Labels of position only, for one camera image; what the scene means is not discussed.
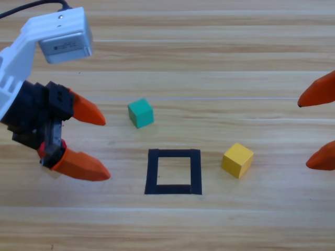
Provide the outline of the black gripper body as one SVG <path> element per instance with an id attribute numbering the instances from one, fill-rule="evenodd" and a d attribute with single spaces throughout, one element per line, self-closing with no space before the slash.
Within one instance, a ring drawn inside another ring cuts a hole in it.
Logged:
<path id="1" fill-rule="evenodd" d="M 13 133 L 12 140 L 41 150 L 40 163 L 53 168 L 63 157 L 62 122 L 74 115 L 74 94 L 50 81 L 46 86 L 25 81 L 1 119 Z"/>

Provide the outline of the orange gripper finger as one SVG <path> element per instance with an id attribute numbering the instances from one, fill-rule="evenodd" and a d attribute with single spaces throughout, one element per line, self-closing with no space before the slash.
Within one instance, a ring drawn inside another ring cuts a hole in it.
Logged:
<path id="1" fill-rule="evenodd" d="M 306 166 L 315 170 L 334 170 L 334 149 L 334 141 L 327 143 L 309 158 Z"/>
<path id="2" fill-rule="evenodd" d="M 73 90 L 69 90 L 74 95 L 73 100 L 73 118 L 78 121 L 104 126 L 106 120 L 99 108 L 86 98 L 77 94 Z"/>
<path id="3" fill-rule="evenodd" d="M 317 106 L 334 102 L 334 71 L 315 80 L 300 96 L 299 107 Z"/>
<path id="4" fill-rule="evenodd" d="M 62 158 L 51 168 L 60 174 L 74 179 L 104 181 L 111 177 L 100 160 L 84 153 L 67 148 Z"/>

